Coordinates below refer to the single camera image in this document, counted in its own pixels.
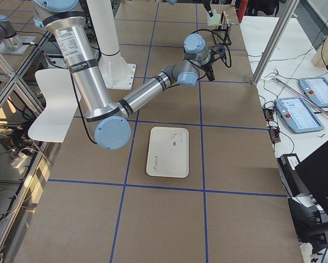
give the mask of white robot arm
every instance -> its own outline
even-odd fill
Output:
[[[131,129],[126,118],[131,114],[175,82],[193,87],[200,69],[213,80],[211,65],[226,58],[222,45],[208,49],[200,35],[191,34],[184,42],[185,54],[180,64],[166,66],[126,97],[113,102],[83,29],[85,18],[78,0],[34,0],[34,4],[43,26],[55,36],[80,91],[87,108],[85,119],[95,141],[108,150],[121,148],[129,140]]]

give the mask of computer monitor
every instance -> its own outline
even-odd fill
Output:
[[[328,141],[297,165],[296,171],[328,215]]]

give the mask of white sticker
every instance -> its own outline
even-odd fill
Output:
[[[289,160],[292,170],[296,170],[295,167],[299,164],[297,157],[296,156],[288,156],[287,159]]]
[[[59,48],[63,53],[64,58],[70,58],[72,56],[81,55],[81,49],[75,39],[73,31],[61,34],[57,36],[56,41],[58,42]]]

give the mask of red object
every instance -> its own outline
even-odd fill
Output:
[[[246,9],[247,9],[247,5],[248,5],[248,0],[242,0],[240,3],[240,8],[239,8],[239,12],[237,14],[237,17],[239,19],[239,23],[242,22],[243,16],[246,13]]]

